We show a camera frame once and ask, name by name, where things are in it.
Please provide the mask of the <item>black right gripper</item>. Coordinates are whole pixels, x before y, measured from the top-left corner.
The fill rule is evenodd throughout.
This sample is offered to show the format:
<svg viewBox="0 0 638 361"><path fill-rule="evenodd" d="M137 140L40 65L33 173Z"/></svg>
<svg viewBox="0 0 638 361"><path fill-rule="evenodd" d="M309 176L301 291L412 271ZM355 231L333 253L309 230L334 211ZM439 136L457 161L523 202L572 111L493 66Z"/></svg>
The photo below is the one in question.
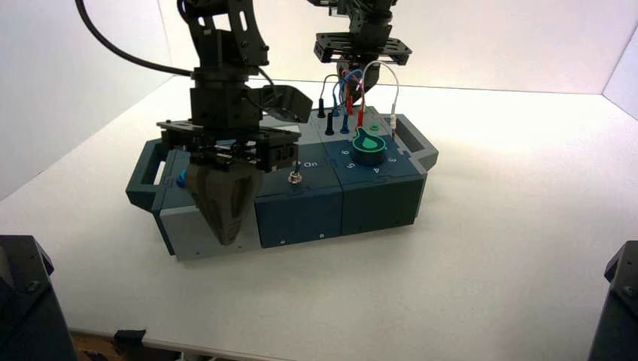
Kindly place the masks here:
<svg viewBox="0 0 638 361"><path fill-rule="evenodd" d="M322 63L338 62L339 89L356 89L362 95L377 84L381 65L347 62L363 63L386 57L390 63L405 65L412 49L396 38L386 39L383 45L370 45L356 42L350 32L322 32L316 34L314 54Z"/></svg>

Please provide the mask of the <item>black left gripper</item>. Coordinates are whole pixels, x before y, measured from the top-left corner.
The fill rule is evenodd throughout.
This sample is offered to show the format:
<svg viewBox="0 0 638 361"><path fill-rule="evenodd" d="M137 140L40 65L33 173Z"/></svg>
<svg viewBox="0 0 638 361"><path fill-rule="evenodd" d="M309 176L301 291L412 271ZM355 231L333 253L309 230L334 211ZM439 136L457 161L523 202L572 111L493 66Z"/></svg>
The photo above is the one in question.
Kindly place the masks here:
<svg viewBox="0 0 638 361"><path fill-rule="evenodd" d="M218 242L231 245L260 190L261 171L289 168L298 157L300 132L261 121L301 123L302 93L292 86L193 88L191 112L188 120L157 125L164 143L190 152L187 189ZM260 171L229 171L236 163Z"/></svg>

